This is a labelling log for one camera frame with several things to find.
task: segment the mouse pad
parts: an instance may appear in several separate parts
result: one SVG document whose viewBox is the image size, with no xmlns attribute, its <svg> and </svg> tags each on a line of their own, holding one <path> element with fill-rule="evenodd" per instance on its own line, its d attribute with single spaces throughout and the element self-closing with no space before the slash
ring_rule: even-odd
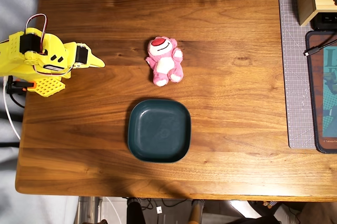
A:
<svg viewBox="0 0 337 224">
<path fill-rule="evenodd" d="M 335 32 L 312 31 L 306 48 L 337 39 Z M 337 43 L 308 56 L 315 144 L 322 153 L 337 153 Z"/>
</svg>

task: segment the plush bear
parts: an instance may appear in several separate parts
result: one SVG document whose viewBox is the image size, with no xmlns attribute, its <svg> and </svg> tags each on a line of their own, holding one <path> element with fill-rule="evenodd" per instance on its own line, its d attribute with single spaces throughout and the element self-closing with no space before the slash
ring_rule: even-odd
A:
<svg viewBox="0 0 337 224">
<path fill-rule="evenodd" d="M 173 38 L 157 37 L 148 44 L 148 55 L 145 60 L 153 69 L 153 83 L 157 86 L 166 85 L 169 80 L 180 82 L 184 76 L 181 68 L 183 53 L 177 48 Z"/>
</svg>

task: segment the orange part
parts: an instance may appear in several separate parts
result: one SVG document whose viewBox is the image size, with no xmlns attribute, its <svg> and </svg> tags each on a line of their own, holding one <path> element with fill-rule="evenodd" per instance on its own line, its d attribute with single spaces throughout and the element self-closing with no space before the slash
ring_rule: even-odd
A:
<svg viewBox="0 0 337 224">
<path fill-rule="evenodd" d="M 35 89 L 37 87 L 37 84 L 35 81 L 29 81 L 30 83 L 34 83 L 33 87 L 28 87 L 28 89 Z"/>
</svg>

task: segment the black device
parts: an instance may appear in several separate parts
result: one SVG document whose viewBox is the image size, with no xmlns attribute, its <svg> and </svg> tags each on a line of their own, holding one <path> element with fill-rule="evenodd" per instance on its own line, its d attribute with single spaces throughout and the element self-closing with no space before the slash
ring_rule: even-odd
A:
<svg viewBox="0 0 337 224">
<path fill-rule="evenodd" d="M 317 31 L 337 30 L 337 13 L 320 12 L 313 19 L 313 28 Z"/>
</svg>

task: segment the bear nose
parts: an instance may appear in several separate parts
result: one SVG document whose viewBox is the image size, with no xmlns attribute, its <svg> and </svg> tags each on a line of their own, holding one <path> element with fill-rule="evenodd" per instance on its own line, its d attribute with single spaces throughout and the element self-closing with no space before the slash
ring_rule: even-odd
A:
<svg viewBox="0 0 337 224">
<path fill-rule="evenodd" d="M 166 41 L 166 39 L 164 39 L 164 38 L 156 38 L 155 40 L 153 40 L 151 42 L 151 45 L 159 46 L 159 45 L 163 44 L 165 41 Z"/>
</svg>

